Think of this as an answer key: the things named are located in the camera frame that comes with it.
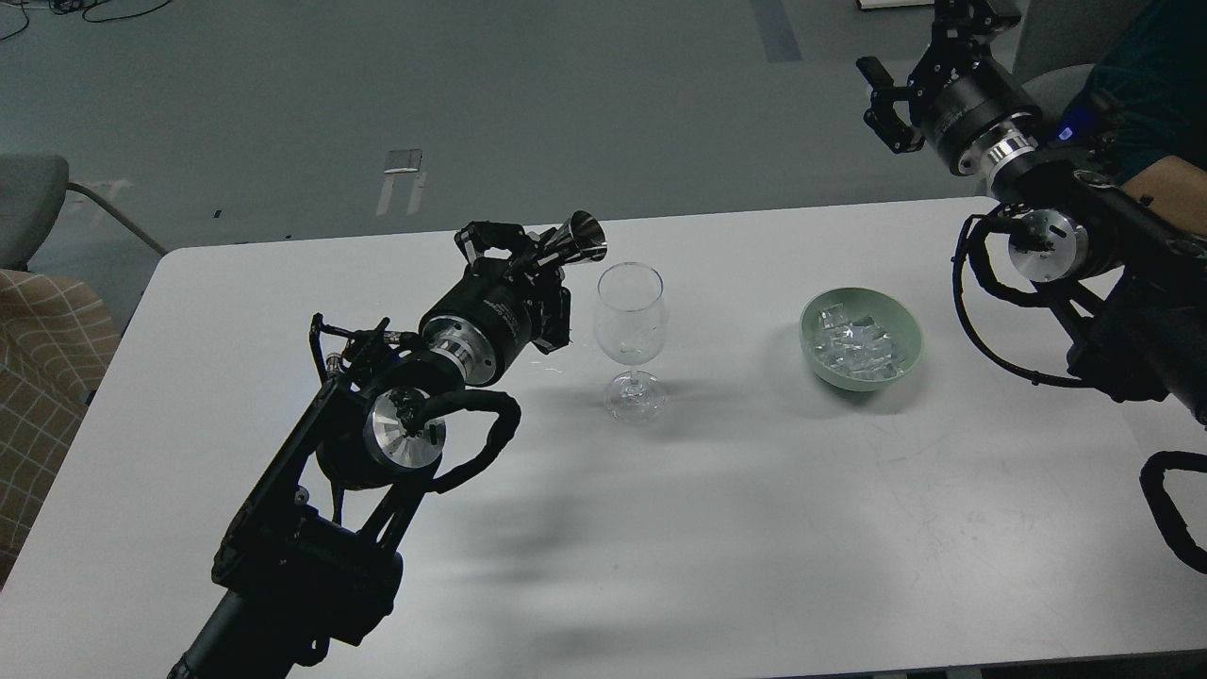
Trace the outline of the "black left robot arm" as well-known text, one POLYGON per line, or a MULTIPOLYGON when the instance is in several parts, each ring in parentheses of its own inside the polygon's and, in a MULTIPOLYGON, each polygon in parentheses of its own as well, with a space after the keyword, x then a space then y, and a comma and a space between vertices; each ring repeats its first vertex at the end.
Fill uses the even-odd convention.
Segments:
POLYGON ((599 221, 548 232, 473 221, 461 279, 418 330, 349 330, 314 315, 321 386, 225 529, 211 579, 225 596, 173 678, 285 678, 356 646, 391 614, 398 554, 427 494, 470 481, 517 435, 521 406, 495 390, 526 345, 570 343, 565 267, 604 259, 599 221))

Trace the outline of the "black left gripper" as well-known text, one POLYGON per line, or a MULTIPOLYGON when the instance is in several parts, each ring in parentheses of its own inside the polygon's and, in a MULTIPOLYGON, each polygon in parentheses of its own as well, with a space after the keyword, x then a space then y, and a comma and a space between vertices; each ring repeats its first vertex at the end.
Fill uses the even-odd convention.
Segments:
POLYGON ((422 315, 420 336, 451 356, 463 384, 498 382, 529 344, 543 355, 570 344, 568 240, 529 240, 520 224, 471 221, 455 244, 462 279, 422 315))

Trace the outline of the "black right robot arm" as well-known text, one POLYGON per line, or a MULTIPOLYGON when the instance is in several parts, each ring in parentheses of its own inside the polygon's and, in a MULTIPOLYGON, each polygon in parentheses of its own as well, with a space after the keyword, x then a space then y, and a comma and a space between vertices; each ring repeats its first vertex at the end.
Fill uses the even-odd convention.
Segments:
POLYGON ((935 1, 931 43, 904 83, 874 55, 864 122, 896 154, 934 147, 954 175, 976 175, 997 205, 970 215, 952 254, 952 297, 982 356, 1031 384, 1098 390, 1116 403, 1176 397, 1205 422, 1205 244, 1126 197, 1102 162, 1120 109, 1086 105, 1057 137, 1048 115, 996 62, 990 43, 1018 25, 1011 1, 935 1), (963 302, 963 273, 1014 306, 1044 308, 1069 336, 1067 374, 1001 359, 963 302))

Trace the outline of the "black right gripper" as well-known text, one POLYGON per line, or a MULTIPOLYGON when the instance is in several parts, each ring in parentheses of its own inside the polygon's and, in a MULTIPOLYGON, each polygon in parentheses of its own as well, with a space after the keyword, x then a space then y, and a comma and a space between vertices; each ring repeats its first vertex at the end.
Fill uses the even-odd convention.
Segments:
POLYGON ((864 124, 893 154, 922 150, 925 141, 954 175, 969 176, 966 159, 979 137, 1007 122, 1031 131, 1042 110, 999 62, 991 43, 1020 25, 1018 1, 934 1, 932 42, 910 74, 910 89, 897 86, 876 57, 856 68, 870 86, 864 124), (909 103, 910 122, 896 105, 909 103))

